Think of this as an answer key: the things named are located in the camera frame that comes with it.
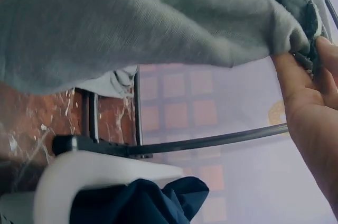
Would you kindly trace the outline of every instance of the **navy cloth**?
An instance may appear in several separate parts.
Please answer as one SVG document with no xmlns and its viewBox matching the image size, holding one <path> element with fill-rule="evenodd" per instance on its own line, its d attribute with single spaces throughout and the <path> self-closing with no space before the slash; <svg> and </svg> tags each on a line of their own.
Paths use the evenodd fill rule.
<svg viewBox="0 0 338 224">
<path fill-rule="evenodd" d="M 160 189 L 138 179 L 129 185 L 81 191 L 74 199 L 70 224 L 186 224 L 196 215 L 209 188 L 186 177 Z"/>
</svg>

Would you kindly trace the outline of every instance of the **white plastic piece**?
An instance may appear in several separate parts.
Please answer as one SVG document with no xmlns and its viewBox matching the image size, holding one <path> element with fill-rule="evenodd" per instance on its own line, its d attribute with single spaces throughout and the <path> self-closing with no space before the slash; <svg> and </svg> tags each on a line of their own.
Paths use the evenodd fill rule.
<svg viewBox="0 0 338 224">
<path fill-rule="evenodd" d="M 183 176 L 179 167 L 86 151 L 65 153 L 43 173 L 34 198 L 34 224 L 68 224 L 82 189 L 128 184 L 143 178 L 159 186 Z"/>
</svg>

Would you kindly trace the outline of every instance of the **marble surface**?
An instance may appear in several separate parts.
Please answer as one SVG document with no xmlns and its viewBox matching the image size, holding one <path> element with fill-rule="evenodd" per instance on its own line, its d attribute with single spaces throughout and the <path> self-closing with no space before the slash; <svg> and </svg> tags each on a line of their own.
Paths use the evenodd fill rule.
<svg viewBox="0 0 338 224">
<path fill-rule="evenodd" d="M 49 96 L 21 94 L 0 83 L 0 195 L 34 190 L 53 161 L 56 134 L 81 134 L 82 92 Z M 99 99 L 99 136 L 110 142 L 134 142 L 133 98 Z"/>
</svg>

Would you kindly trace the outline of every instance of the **drying rack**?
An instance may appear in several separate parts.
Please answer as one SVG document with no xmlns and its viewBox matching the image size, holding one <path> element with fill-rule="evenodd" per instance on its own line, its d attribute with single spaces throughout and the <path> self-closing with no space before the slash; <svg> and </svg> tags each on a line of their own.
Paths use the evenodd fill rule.
<svg viewBox="0 0 338 224">
<path fill-rule="evenodd" d="M 338 27 L 338 16 L 330 0 L 324 0 L 325 4 Z M 106 142 L 99 138 L 98 130 L 98 101 L 99 96 L 93 92 L 84 91 L 83 100 L 84 114 L 82 124 L 82 135 L 57 135 L 53 140 L 52 149 L 57 156 L 68 151 L 84 150 L 101 154 L 109 154 L 120 157 L 130 158 L 150 158 L 155 153 L 165 153 L 172 151 L 190 150 L 203 147 L 219 146 L 236 142 L 244 142 L 252 139 L 263 138 L 288 132 L 287 124 L 268 126 L 258 129 L 246 130 L 238 133 L 223 134 L 218 136 L 195 138 L 185 141 L 159 143 L 143 145 L 142 139 L 142 121 L 140 110 L 140 89 L 139 72 L 134 79 L 134 99 L 135 99 L 135 146 L 127 144 Z"/>
</svg>

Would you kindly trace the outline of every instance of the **gray fabric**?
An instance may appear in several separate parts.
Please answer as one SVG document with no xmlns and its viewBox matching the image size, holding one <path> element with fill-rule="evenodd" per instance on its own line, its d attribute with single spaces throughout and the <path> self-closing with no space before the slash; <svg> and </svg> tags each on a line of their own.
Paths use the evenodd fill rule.
<svg viewBox="0 0 338 224">
<path fill-rule="evenodd" d="M 134 85 L 134 76 L 138 66 L 129 66 L 116 71 L 106 72 L 99 78 L 86 80 L 76 85 L 101 96 L 125 98 L 134 96 L 130 87 Z"/>
<path fill-rule="evenodd" d="M 50 94 L 142 63 L 232 67 L 287 51 L 315 61 L 314 39 L 329 36 L 315 3 L 0 0 L 0 79 Z"/>
</svg>

